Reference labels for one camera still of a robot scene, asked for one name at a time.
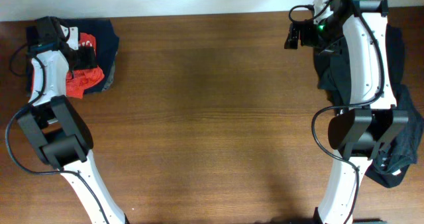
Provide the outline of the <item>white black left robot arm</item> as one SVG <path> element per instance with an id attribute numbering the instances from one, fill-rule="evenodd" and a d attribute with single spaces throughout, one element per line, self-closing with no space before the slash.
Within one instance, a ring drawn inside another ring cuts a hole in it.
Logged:
<path id="1" fill-rule="evenodd" d="M 92 223 L 127 223 L 96 167 L 92 135 L 66 97 L 69 63 L 63 51 L 75 53 L 62 44 L 29 48 L 32 94 L 17 123 L 37 157 L 52 167 L 49 174 L 61 175 L 72 187 Z"/>

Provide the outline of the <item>orange red printed t-shirt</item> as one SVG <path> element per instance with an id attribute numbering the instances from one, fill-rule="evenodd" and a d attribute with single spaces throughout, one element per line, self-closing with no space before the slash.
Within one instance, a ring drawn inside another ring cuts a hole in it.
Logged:
<path id="1" fill-rule="evenodd" d="M 92 48 L 94 58 L 97 53 L 97 43 L 93 35 L 81 32 L 79 34 L 79 51 L 83 48 Z M 74 70 L 66 75 L 66 95 L 82 99 L 84 92 L 89 88 L 94 88 L 105 77 L 103 70 L 96 64 L 94 68 L 84 68 L 82 70 Z"/>

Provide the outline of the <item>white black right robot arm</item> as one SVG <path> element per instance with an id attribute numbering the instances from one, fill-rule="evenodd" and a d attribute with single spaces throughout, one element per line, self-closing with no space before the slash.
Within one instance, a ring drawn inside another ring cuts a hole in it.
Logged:
<path id="1" fill-rule="evenodd" d="M 361 181 L 380 150 L 408 122 L 390 83 L 386 53 L 388 0 L 314 0 L 310 19 L 292 20 L 285 48 L 312 47 L 319 54 L 346 52 L 350 98 L 329 123 L 333 165 L 312 223 L 352 223 Z"/>

